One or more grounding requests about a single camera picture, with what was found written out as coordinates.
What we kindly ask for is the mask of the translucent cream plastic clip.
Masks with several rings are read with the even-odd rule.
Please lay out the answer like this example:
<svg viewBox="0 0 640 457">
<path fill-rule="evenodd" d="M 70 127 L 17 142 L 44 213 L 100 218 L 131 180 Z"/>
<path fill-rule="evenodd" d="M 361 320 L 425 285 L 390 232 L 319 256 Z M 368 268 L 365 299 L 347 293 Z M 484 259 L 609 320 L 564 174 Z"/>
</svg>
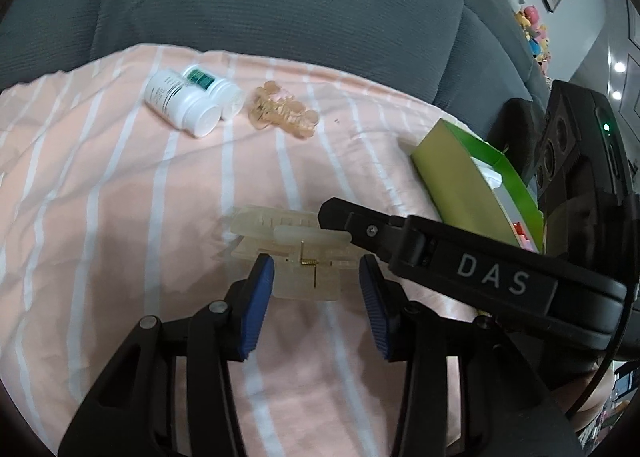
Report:
<svg viewBox="0 0 640 457">
<path fill-rule="evenodd" d="M 322 229 L 317 215 L 308 212 L 244 206 L 234 214 L 230 231 L 241 237 L 235 258 L 273 259 L 272 295 L 279 299 L 340 299 L 341 278 L 358 269 L 363 255 L 349 233 Z"/>
</svg>

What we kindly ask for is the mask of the white bottle green label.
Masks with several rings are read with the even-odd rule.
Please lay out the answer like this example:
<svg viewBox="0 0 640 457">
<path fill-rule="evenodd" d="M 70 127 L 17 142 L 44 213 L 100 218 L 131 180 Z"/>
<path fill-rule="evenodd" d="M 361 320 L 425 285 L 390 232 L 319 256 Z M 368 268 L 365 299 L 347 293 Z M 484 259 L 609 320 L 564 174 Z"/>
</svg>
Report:
<svg viewBox="0 0 640 457">
<path fill-rule="evenodd" d="M 220 107 L 222 120 L 233 119 L 243 109 L 246 92 L 230 79 L 218 76 L 198 64 L 184 68 L 181 74 L 190 83 L 201 87 L 214 104 Z"/>
</svg>

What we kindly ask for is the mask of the white bottle black text label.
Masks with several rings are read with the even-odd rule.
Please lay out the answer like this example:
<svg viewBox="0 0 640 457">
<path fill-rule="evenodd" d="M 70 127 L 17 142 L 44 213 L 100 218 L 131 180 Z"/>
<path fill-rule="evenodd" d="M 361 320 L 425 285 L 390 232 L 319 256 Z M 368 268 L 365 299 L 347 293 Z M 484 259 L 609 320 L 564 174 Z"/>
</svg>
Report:
<svg viewBox="0 0 640 457">
<path fill-rule="evenodd" d="M 155 73 L 145 85 L 143 99 L 157 116 L 195 138 L 208 135 L 221 119 L 213 99 L 172 70 Z"/>
</svg>

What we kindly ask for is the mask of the green cardboard box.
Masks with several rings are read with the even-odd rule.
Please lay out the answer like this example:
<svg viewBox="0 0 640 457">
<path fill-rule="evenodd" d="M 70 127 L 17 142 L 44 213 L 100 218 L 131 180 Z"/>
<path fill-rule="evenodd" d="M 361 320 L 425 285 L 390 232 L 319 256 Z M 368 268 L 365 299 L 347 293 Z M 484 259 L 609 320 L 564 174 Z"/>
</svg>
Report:
<svg viewBox="0 0 640 457">
<path fill-rule="evenodd" d="M 529 251 L 544 251 L 544 218 L 497 149 L 440 119 L 411 160 L 442 221 Z"/>
</svg>

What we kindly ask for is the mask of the pink striped cloth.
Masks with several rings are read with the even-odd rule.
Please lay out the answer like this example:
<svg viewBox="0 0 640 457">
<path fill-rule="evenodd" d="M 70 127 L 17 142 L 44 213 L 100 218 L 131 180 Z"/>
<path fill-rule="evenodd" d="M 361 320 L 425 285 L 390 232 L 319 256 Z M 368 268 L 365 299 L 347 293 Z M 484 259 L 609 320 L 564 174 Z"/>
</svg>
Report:
<svg viewBox="0 0 640 457">
<path fill-rule="evenodd" d="M 274 81 L 316 110 L 310 139 L 244 114 L 196 139 L 146 107 L 164 69 Z M 145 315 L 189 316 L 248 274 L 243 206 L 314 212 L 340 197 L 432 217 L 410 150 L 445 118 L 371 81 L 282 59 L 138 45 L 1 93 L 1 378 L 57 449 L 96 376 Z M 355 273 L 335 302 L 274 299 L 231 366 L 253 456 L 385 456 L 404 380 L 376 351 Z"/>
</svg>

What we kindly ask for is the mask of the grey sofa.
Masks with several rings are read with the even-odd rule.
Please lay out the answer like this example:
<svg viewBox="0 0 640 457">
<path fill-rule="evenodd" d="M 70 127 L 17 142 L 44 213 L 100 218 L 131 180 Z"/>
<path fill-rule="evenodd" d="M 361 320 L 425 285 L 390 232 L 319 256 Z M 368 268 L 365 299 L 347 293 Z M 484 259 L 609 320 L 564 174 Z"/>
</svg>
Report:
<svg viewBox="0 0 640 457">
<path fill-rule="evenodd" d="M 481 136 L 549 91 L 506 0 L 12 0 L 1 83 L 138 44 L 228 50 L 356 74 L 448 111 Z"/>
</svg>

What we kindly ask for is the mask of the colourful plush toys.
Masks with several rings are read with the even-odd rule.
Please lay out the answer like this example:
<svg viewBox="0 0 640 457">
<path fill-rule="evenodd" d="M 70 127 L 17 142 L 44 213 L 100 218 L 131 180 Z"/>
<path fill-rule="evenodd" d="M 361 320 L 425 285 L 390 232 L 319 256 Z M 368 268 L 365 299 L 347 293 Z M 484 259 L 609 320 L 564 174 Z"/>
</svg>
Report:
<svg viewBox="0 0 640 457">
<path fill-rule="evenodd" d="M 538 9 L 525 0 L 506 0 L 514 13 L 518 26 L 524 33 L 533 58 L 541 72 L 547 76 L 551 53 L 549 50 L 548 27 L 541 21 Z"/>
</svg>

